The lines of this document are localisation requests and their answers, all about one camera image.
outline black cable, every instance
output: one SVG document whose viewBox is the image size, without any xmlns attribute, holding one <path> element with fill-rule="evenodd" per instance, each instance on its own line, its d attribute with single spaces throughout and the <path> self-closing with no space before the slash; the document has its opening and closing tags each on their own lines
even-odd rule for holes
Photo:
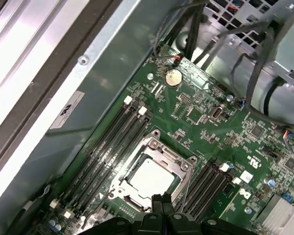
<svg viewBox="0 0 294 235">
<path fill-rule="evenodd" d="M 178 7 L 174 7 L 172 8 L 168 14 L 165 16 L 164 20 L 162 21 L 160 27 L 159 27 L 159 30 L 156 34 L 156 38 L 155 38 L 155 42 L 154 42 L 154 45 L 153 45 L 153 54 L 154 56 L 158 59 L 158 60 L 168 60 L 168 59 L 172 59 L 174 58 L 176 55 L 169 55 L 169 56 L 159 56 L 158 55 L 158 51 L 157 51 L 157 47 L 158 47 L 158 44 L 159 44 L 159 41 L 160 41 L 160 36 L 161 36 L 161 33 L 162 33 L 162 29 L 168 19 L 168 17 L 175 11 L 177 10 L 180 10 L 180 9 L 187 9 L 187 8 L 190 8 L 190 7 L 193 7 L 193 6 L 200 6 L 200 5 L 205 5 L 207 3 L 209 3 L 210 1 L 209 0 L 202 0 L 200 2 L 196 2 L 196 3 L 191 3 L 191 4 L 187 4 L 187 5 L 183 5 L 183 6 L 178 6 Z"/>
<path fill-rule="evenodd" d="M 12 223 L 10 224 L 8 230 L 6 231 L 6 235 L 14 235 L 14 231 L 16 229 L 17 224 L 19 223 L 20 219 L 22 218 L 22 216 L 24 215 L 24 213 L 26 212 L 26 209 L 22 208 L 18 214 L 14 217 L 14 219 L 12 220 Z"/>
<path fill-rule="evenodd" d="M 257 30 L 257 29 L 265 29 L 267 26 L 268 26 L 268 23 L 264 23 L 264 22 L 244 25 L 239 28 L 222 32 L 218 34 L 217 37 L 221 39 L 222 37 L 225 37 L 231 34 L 244 33 L 244 32 L 249 32 L 249 31 Z M 202 53 L 194 60 L 193 63 L 198 64 L 209 53 L 209 51 L 214 47 L 216 43 L 217 42 L 215 40 L 211 40 L 209 44 L 206 46 L 206 48 L 202 51 Z"/>
<path fill-rule="evenodd" d="M 243 61 L 243 58 L 247 58 L 249 60 L 255 60 L 255 56 L 250 56 L 246 53 L 240 55 L 239 59 L 236 61 L 235 65 L 233 66 L 231 72 L 230 72 L 230 86 L 231 86 L 231 89 L 232 89 L 232 92 L 234 94 L 234 96 L 239 100 L 241 101 L 242 100 L 242 97 L 240 96 L 239 92 L 236 90 L 235 88 L 235 82 L 234 82 L 234 74 L 235 74 L 235 70 L 236 68 L 241 64 L 241 62 Z"/>
<path fill-rule="evenodd" d="M 271 53 L 273 43 L 274 43 L 274 31 L 270 27 L 266 30 L 266 38 L 263 43 L 263 49 L 258 56 L 254 70 L 253 70 L 252 75 L 249 79 L 249 83 L 247 86 L 247 92 L 246 92 L 246 108 L 252 115 L 255 115 L 263 120 L 270 121 L 270 122 L 275 123 L 279 126 L 287 126 L 287 127 L 294 128 L 294 124 L 285 123 L 282 121 L 278 121 L 274 118 L 268 117 L 267 115 L 264 115 L 263 113 L 261 113 L 260 111 L 258 111 L 257 109 L 255 109 L 254 107 L 251 106 L 251 100 L 252 100 L 252 97 L 253 97 L 253 94 L 255 91 L 256 84 L 258 82 L 260 72 L 267 62 L 267 59 Z"/>
<path fill-rule="evenodd" d="M 269 91 L 266 94 L 265 100 L 264 100 L 264 114 L 265 115 L 269 115 L 269 103 L 270 103 L 270 99 L 272 97 L 272 94 L 274 93 L 274 91 L 278 88 L 283 86 L 286 83 L 286 81 L 282 78 L 282 77 L 276 77 L 274 78 L 274 80 L 272 81 L 272 86 L 270 87 Z"/>
<path fill-rule="evenodd" d="M 191 24 L 190 32 L 187 38 L 185 53 L 184 53 L 185 57 L 189 60 L 191 60 L 193 52 L 196 47 L 200 21 L 202 18 L 204 8 L 205 8 L 205 5 L 197 6 L 195 8 L 195 14 L 192 19 L 192 24 Z"/>
<path fill-rule="evenodd" d="M 175 26 L 170 30 L 170 32 L 166 35 L 165 39 L 163 40 L 164 43 L 167 42 L 169 46 L 171 46 L 174 40 L 177 38 L 178 34 L 182 30 L 183 26 L 186 22 L 190 19 L 190 17 L 194 13 L 194 8 L 187 9 L 181 18 L 176 22 Z"/>
</svg>

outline cpu socket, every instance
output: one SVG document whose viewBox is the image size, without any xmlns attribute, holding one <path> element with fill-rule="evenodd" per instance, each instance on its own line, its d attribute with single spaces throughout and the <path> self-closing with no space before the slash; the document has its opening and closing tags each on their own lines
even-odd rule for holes
<svg viewBox="0 0 294 235">
<path fill-rule="evenodd" d="M 112 180 L 109 198 L 119 197 L 146 212 L 154 194 L 170 193 L 172 201 L 189 182 L 197 157 L 182 158 L 159 141 L 160 131 L 143 138 Z"/>
</svg>

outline sticker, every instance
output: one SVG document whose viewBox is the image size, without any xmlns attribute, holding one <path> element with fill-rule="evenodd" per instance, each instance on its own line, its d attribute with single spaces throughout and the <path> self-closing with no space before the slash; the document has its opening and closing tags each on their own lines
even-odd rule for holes
<svg viewBox="0 0 294 235">
<path fill-rule="evenodd" d="M 249 183 L 251 181 L 251 179 L 253 178 L 254 176 L 252 174 L 250 174 L 247 170 L 245 170 L 241 176 L 240 176 L 240 179 L 243 180 L 245 183 Z"/>
<path fill-rule="evenodd" d="M 258 169 L 259 167 L 261 167 L 261 163 L 260 163 L 260 160 L 257 159 L 257 158 L 252 158 L 251 156 L 248 156 L 247 159 L 250 160 L 249 164 L 255 168 L 255 169 Z"/>
<path fill-rule="evenodd" d="M 54 120 L 50 129 L 61 128 L 66 122 L 66 120 L 69 118 L 73 110 L 76 108 L 78 103 L 81 101 L 84 95 L 85 95 L 84 92 L 80 92 L 80 91 L 74 92 L 72 97 L 69 99 L 68 103 L 61 110 L 61 113 L 59 114 L 59 116 Z"/>
<path fill-rule="evenodd" d="M 251 193 L 247 192 L 244 188 L 241 188 L 239 193 L 240 195 L 243 195 L 245 199 L 249 199 L 251 196 Z"/>
</svg>

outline motherboard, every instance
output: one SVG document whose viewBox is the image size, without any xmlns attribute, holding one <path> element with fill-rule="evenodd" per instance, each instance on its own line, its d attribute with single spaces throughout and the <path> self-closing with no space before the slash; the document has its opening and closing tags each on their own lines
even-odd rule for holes
<svg viewBox="0 0 294 235">
<path fill-rule="evenodd" d="M 294 234 L 294 216 L 284 213 L 294 214 L 294 139 L 290 151 L 286 131 L 252 116 L 187 59 L 150 56 L 26 234 L 76 235 L 116 216 L 134 221 L 164 192 L 198 223 L 216 217 L 262 235 Z"/>
</svg>

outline heatsink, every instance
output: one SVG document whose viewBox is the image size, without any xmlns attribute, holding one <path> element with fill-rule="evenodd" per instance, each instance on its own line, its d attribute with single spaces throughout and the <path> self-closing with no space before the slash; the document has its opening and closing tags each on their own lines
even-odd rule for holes
<svg viewBox="0 0 294 235">
<path fill-rule="evenodd" d="M 294 235 L 294 205 L 274 195 L 256 222 L 271 235 Z"/>
</svg>

